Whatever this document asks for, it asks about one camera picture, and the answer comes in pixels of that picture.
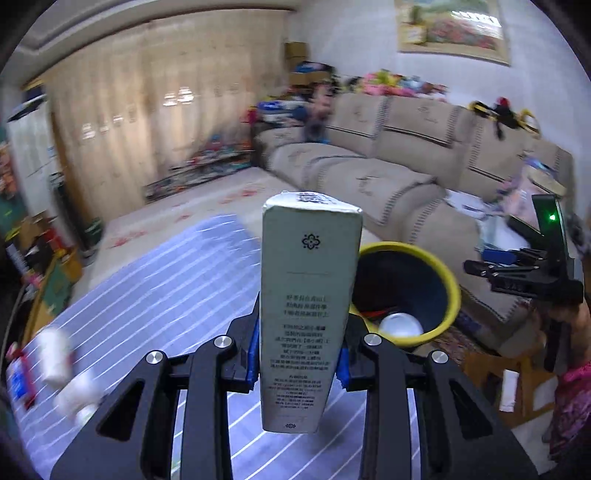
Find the pink clothing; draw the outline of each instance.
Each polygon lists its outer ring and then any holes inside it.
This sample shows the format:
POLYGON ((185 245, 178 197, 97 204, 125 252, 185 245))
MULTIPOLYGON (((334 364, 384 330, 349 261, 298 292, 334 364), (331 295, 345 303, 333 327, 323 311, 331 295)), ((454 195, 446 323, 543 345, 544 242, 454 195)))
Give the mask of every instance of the pink clothing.
POLYGON ((569 370, 558 379, 550 458, 558 461, 564 448, 577 436, 591 413, 591 362, 569 370))

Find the yellow bucket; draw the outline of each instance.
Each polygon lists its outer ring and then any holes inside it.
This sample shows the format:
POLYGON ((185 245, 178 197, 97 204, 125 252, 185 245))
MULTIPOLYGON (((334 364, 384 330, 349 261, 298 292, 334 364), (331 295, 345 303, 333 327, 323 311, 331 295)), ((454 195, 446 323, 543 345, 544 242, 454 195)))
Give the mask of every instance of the yellow bucket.
POLYGON ((351 313, 365 321, 370 332, 409 348, 445 332, 460 311, 460 287, 453 273, 434 255, 413 245, 379 242, 359 251, 351 313), (364 313, 408 313, 423 327, 422 335, 394 337, 381 332, 364 313))

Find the ceiling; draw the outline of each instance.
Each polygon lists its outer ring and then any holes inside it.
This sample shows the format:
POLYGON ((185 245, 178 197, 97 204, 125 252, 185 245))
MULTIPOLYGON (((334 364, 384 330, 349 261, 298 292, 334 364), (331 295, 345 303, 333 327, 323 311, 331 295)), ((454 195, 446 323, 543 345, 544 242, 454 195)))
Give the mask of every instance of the ceiling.
POLYGON ((0 80, 21 85, 98 38, 154 18, 216 7, 297 8, 301 0, 57 0, 33 24, 0 80))

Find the sofa cushion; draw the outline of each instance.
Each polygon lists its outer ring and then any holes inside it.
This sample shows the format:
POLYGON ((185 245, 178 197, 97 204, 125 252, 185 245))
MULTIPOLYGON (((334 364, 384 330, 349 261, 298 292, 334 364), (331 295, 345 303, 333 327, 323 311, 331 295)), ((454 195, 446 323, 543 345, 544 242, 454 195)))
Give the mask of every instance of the sofa cushion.
POLYGON ((363 209, 365 228, 385 240, 398 240, 404 218, 444 190, 431 175, 377 158, 329 160, 318 172, 323 193, 363 209))
POLYGON ((459 190, 489 202, 496 197, 499 185, 515 176, 524 157, 529 155, 558 171, 559 182, 567 188, 567 208, 572 211, 572 155, 544 139, 532 137, 524 130, 501 128, 503 140, 498 139, 494 122, 478 119, 465 153, 459 190))
POLYGON ((331 144, 370 157, 382 128, 387 97, 364 93, 343 93, 335 99, 335 111, 326 124, 331 144))
POLYGON ((330 161, 364 158, 351 150, 319 143, 298 143, 277 148, 267 168, 279 178, 303 190, 317 190, 317 173, 330 161))
POLYGON ((478 321, 470 332, 486 346, 499 348, 523 324, 526 300, 491 292, 484 278, 464 272, 464 261, 480 260, 476 250, 480 233, 473 218, 438 199, 408 215, 402 230, 403 242, 436 255, 456 276, 462 288, 462 310, 478 321))
POLYGON ((262 145, 262 166, 268 168, 269 158, 277 148, 304 141, 304 128, 287 127, 266 130, 257 136, 256 141, 262 145))
POLYGON ((461 106, 393 97, 375 156, 435 175, 439 185, 457 189, 473 122, 474 115, 461 106))

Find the picture frame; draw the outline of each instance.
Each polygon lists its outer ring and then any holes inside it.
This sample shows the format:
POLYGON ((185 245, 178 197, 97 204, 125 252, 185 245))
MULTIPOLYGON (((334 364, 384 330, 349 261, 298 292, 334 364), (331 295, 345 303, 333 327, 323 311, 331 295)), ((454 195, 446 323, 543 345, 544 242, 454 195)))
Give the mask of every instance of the picture frame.
POLYGON ((498 0, 394 0, 398 51, 511 65, 498 0))

